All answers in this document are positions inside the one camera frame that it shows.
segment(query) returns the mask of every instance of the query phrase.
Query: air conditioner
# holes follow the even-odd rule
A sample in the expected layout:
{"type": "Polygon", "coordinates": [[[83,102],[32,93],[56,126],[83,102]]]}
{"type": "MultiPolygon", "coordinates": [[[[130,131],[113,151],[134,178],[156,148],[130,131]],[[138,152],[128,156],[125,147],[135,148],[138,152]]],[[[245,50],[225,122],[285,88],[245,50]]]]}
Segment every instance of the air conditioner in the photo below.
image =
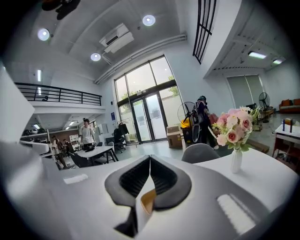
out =
{"type": "Polygon", "coordinates": [[[106,53],[112,52],[115,53],[120,48],[124,47],[128,43],[134,40],[132,33],[128,28],[121,23],[116,28],[107,33],[100,41],[104,47],[106,53]]]}

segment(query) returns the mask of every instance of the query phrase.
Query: orange sofa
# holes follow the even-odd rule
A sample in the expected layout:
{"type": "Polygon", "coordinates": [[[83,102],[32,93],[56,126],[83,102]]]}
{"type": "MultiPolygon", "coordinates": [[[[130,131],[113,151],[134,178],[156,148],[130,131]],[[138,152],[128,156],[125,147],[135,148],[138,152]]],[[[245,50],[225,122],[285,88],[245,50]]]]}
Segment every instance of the orange sofa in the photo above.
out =
{"type": "Polygon", "coordinates": [[[280,113],[300,113],[300,98],[283,100],[279,105],[280,113]]]}

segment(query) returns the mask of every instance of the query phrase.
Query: office chair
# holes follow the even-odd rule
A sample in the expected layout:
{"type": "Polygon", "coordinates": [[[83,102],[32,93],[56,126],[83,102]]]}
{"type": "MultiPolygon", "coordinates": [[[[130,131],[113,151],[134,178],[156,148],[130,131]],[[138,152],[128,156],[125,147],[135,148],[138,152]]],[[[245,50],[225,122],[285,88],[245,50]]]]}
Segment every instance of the office chair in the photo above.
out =
{"type": "Polygon", "coordinates": [[[207,144],[197,143],[187,147],[182,161],[187,163],[201,163],[219,158],[220,156],[207,144]]]}
{"type": "MultiPolygon", "coordinates": [[[[107,146],[113,147],[112,150],[114,151],[114,143],[113,142],[109,142],[107,146]]],[[[106,157],[107,154],[108,153],[105,153],[102,157],[97,158],[94,161],[97,162],[97,163],[100,163],[100,164],[108,163],[111,160],[113,160],[115,162],[115,160],[111,156],[108,156],[108,161],[107,161],[107,157],[106,157]]]]}
{"type": "Polygon", "coordinates": [[[88,158],[85,157],[81,157],[76,153],[70,153],[71,158],[73,160],[73,162],[75,163],[75,165],[77,165],[78,167],[82,168],[82,167],[89,167],[92,166],[90,160],[88,158]]]}
{"type": "Polygon", "coordinates": [[[125,138],[122,136],[122,132],[120,129],[115,129],[113,132],[114,137],[114,145],[116,150],[119,150],[122,153],[122,150],[125,150],[123,147],[123,142],[125,141],[125,138]]]}

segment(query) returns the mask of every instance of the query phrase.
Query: black railing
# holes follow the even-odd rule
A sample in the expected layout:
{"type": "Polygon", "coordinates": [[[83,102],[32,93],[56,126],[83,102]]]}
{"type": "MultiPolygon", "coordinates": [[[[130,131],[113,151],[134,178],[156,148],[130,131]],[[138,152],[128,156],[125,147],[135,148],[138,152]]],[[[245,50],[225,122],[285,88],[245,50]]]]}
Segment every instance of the black railing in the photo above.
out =
{"type": "Polygon", "coordinates": [[[193,56],[197,58],[200,64],[208,38],[212,35],[211,27],[215,15],[216,2],[217,0],[198,0],[198,22],[193,56]]]}
{"type": "Polygon", "coordinates": [[[28,101],[78,103],[101,106],[101,95],[45,85],[15,82],[28,101]]]}

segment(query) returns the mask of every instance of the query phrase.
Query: door frame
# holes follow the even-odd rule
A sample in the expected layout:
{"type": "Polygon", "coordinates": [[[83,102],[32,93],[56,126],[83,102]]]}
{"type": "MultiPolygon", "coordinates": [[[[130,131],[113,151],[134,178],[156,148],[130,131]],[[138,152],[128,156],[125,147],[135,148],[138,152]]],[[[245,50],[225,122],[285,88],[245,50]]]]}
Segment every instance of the door frame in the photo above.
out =
{"type": "Polygon", "coordinates": [[[140,98],[137,98],[134,101],[130,102],[131,109],[132,109],[132,115],[133,115],[135,123],[136,123],[135,128],[136,128],[136,131],[137,131],[137,136],[139,138],[138,141],[140,141],[141,143],[153,143],[153,142],[160,142],[160,141],[166,141],[167,140],[167,137],[166,138],[159,138],[159,139],[155,138],[154,129],[153,129],[153,125],[152,125],[152,122],[151,122],[151,117],[150,117],[148,104],[147,104],[147,99],[146,99],[146,98],[154,96],[154,95],[157,95],[157,100],[158,100],[161,116],[162,116],[164,127],[165,127],[165,134],[166,134],[166,128],[168,126],[167,125],[167,120],[166,120],[166,117],[165,117],[165,111],[164,111],[164,107],[163,107],[163,103],[161,101],[159,91],[157,91],[157,92],[142,96],[140,98]],[[135,115],[135,110],[134,110],[134,106],[133,106],[133,103],[138,102],[140,100],[142,101],[142,104],[143,104],[145,118],[146,118],[145,120],[147,121],[148,131],[149,131],[149,135],[150,135],[150,140],[146,140],[146,141],[142,141],[142,139],[141,139],[140,130],[138,128],[137,119],[136,119],[136,115],[135,115]]]}

